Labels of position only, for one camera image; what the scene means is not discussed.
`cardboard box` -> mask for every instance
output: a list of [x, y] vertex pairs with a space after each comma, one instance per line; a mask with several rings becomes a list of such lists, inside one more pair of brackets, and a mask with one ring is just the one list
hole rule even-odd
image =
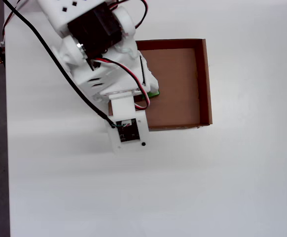
[[212, 124], [205, 39], [143, 40], [137, 45], [160, 87], [146, 110], [149, 130]]

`white robotic arm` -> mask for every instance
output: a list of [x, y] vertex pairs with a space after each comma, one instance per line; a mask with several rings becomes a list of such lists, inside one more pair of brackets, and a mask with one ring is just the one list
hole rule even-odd
[[72, 80], [90, 100], [111, 101], [113, 149], [143, 149], [149, 142], [146, 107], [137, 106], [134, 96], [143, 94], [148, 106], [147, 93], [159, 86], [137, 49], [126, 9], [112, 0], [37, 1], [62, 38], [61, 47], [52, 50]]

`cable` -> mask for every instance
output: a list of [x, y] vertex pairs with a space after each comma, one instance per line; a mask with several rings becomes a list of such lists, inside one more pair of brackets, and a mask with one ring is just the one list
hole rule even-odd
[[36, 28], [24, 17], [22, 16], [22, 14], [20, 14], [11, 4], [8, 0], [2, 0], [9, 8], [10, 10], [16, 15], [18, 16], [32, 31], [33, 33], [36, 35], [36, 37], [38, 38], [38, 40], [41, 42], [41, 44], [44, 46], [44, 48], [46, 49], [47, 53], [49, 54], [49, 56], [52, 58], [52, 60], [55, 62], [56, 66], [59, 68], [59, 70], [61, 71], [61, 73], [64, 75], [65, 79], [67, 80], [67, 82], [71, 85], [71, 87], [75, 90], [75, 92], [80, 96], [80, 98], [92, 109], [94, 110], [101, 118], [105, 119], [112, 127], [115, 127], [115, 124], [113, 123], [112, 120], [110, 120], [108, 118], [108, 116], [103, 113], [101, 110], [99, 110], [95, 105], [93, 105], [91, 103], [91, 101], [89, 101], [88, 98], [86, 98], [86, 96], [82, 93], [81, 90], [79, 90], [79, 88], [74, 84], [74, 82], [71, 80], [71, 78], [69, 77], [69, 75], [66, 73], [65, 69], [61, 66], [60, 62], [57, 60], [56, 56], [53, 54], [53, 52], [50, 50], [50, 48], [48, 47], [47, 43], [45, 42], [45, 40], [43, 39], [43, 37], [39, 34], [39, 32], [36, 30]]
[[[21, 8], [24, 7], [29, 2], [29, 0], [24, 0], [20, 5], [18, 5], [20, 1], [21, 0], [18, 0], [16, 5], [15, 5], [15, 9], [19, 6], [18, 11], [21, 10]], [[13, 17], [13, 11], [10, 12], [10, 14], [8, 15], [7, 19], [4, 22], [3, 28], [2, 28], [3, 42], [5, 42], [5, 36], [4, 36], [5, 35], [5, 27], [10, 22], [12, 17]]]
[[139, 79], [135, 76], [135, 74], [133, 74], [127, 67], [125, 67], [124, 65], [120, 64], [120, 63], [117, 63], [113, 60], [110, 60], [108, 58], [95, 58], [95, 60], [97, 61], [101, 61], [103, 63], [113, 63], [113, 64], [116, 64], [118, 66], [120, 66], [125, 72], [127, 72], [136, 82], [137, 86], [139, 87], [140, 91], [142, 92], [142, 94], [144, 95], [144, 100], [146, 101], [146, 106], [140, 106], [140, 105], [137, 105], [135, 104], [135, 107], [136, 109], [138, 110], [145, 110], [149, 107], [150, 105], [150, 99], [149, 99], [149, 96], [147, 94], [147, 92], [144, 90], [142, 84], [140, 83]]
[[[114, 2], [114, 3], [109, 5], [109, 8], [113, 11], [113, 10], [115, 10], [118, 7], [118, 5], [120, 3], [123, 3], [123, 2], [126, 2], [126, 1], [129, 1], [129, 0], [121, 0], [121, 1]], [[147, 13], [148, 13], [148, 3], [145, 0], [140, 0], [140, 1], [143, 2], [145, 10], [144, 10], [144, 15], [143, 15], [141, 21], [135, 26], [136, 29], [143, 23], [145, 17], [147, 16]]]

